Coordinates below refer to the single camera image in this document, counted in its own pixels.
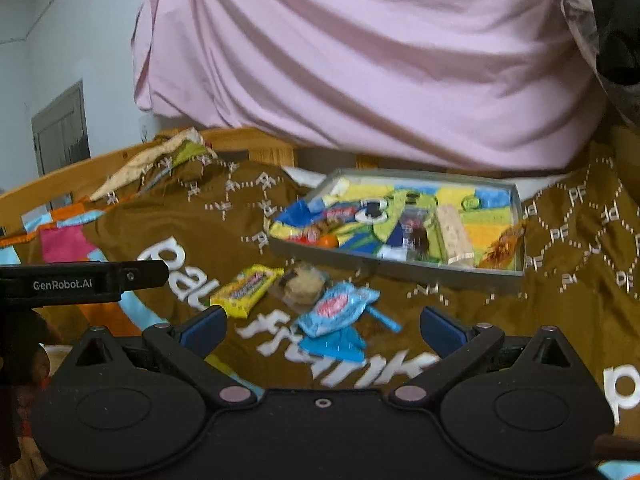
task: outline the door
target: door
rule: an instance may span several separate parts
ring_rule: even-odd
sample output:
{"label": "door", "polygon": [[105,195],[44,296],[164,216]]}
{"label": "door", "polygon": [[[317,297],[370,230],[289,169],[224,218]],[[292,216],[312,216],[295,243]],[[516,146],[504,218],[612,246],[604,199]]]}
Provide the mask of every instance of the door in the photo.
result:
{"label": "door", "polygon": [[[31,126],[40,176],[90,158],[82,82],[71,87],[38,113],[31,120]],[[62,196],[47,204],[47,209],[62,207],[70,202],[69,195]]]}

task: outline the white wall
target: white wall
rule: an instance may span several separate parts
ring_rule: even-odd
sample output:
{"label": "white wall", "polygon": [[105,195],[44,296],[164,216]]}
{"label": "white wall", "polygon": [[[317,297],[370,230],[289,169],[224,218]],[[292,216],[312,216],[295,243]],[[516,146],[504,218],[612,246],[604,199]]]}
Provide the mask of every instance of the white wall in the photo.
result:
{"label": "white wall", "polygon": [[31,113],[82,80],[92,156],[140,142],[130,38],[142,0],[34,0]]}
{"label": "white wall", "polygon": [[33,0],[0,0],[0,188],[38,177],[31,133],[30,61],[24,41]]}

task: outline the wooden headboard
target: wooden headboard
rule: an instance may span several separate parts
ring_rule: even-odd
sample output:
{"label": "wooden headboard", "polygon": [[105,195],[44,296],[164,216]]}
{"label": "wooden headboard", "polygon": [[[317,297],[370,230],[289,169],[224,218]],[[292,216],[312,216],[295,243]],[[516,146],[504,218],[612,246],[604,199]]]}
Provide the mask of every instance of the wooden headboard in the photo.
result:
{"label": "wooden headboard", "polygon": [[[160,136],[175,135],[183,130],[165,130]],[[278,166],[296,165],[295,146],[256,128],[203,130],[200,134],[219,153],[248,152],[250,160]],[[152,140],[83,160],[1,195],[0,227],[10,233],[22,227],[23,215],[55,198],[71,194],[72,199],[77,200],[91,194],[131,157],[158,142],[161,141]]]}

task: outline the pink bedsheet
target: pink bedsheet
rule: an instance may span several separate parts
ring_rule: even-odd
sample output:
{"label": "pink bedsheet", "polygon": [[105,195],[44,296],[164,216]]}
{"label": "pink bedsheet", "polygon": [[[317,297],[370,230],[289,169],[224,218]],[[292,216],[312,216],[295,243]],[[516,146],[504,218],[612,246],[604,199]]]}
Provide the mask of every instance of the pink bedsheet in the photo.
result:
{"label": "pink bedsheet", "polygon": [[606,98],[551,0],[145,0],[136,103],[440,166],[564,166]]}

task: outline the brown bedspread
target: brown bedspread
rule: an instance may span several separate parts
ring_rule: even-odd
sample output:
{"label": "brown bedspread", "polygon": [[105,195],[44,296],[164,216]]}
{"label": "brown bedspread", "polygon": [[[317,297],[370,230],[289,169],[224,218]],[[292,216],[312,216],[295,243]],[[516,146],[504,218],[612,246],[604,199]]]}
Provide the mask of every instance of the brown bedspread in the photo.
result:
{"label": "brown bedspread", "polygon": [[[225,164],[201,156],[177,166],[138,198],[125,200],[161,166],[158,160],[146,176],[111,196],[109,202],[120,203],[84,224],[81,238],[109,261],[165,259],[172,271],[168,285],[140,291],[137,297],[156,316],[178,323],[207,303],[217,283],[228,282],[242,268],[285,263],[271,253],[264,223],[305,190],[279,168],[253,162]],[[315,358],[300,350],[300,334],[290,327],[294,314],[271,297],[261,301],[249,319],[230,320],[226,340],[215,351],[217,361],[211,361],[263,388],[387,390],[436,361],[418,330],[425,304],[469,324],[492,322],[515,335],[531,335],[542,324],[554,324],[604,388],[618,432],[640,436],[640,310],[634,288],[638,205],[617,178],[608,149],[594,145],[588,167],[540,192],[526,209],[529,257],[519,298],[451,292],[438,290],[436,283],[417,286],[332,270],[334,278],[351,277],[380,290],[376,306],[403,325],[395,335],[368,316],[357,322],[368,344],[366,364]],[[40,234],[17,244],[20,260],[43,261],[44,241]],[[100,315],[107,311],[104,307]],[[69,342],[86,329],[92,316],[85,306],[43,312]],[[127,326],[127,320],[119,323],[113,326],[124,333],[137,330],[134,323]]]}

